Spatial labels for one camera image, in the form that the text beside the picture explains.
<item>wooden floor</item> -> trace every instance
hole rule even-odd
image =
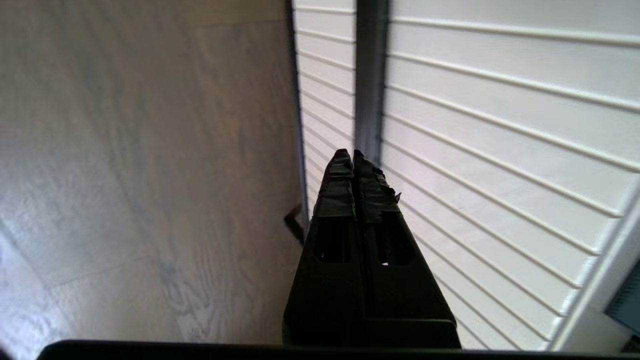
[[[300,246],[281,0],[0,2],[0,346],[279,343]]]

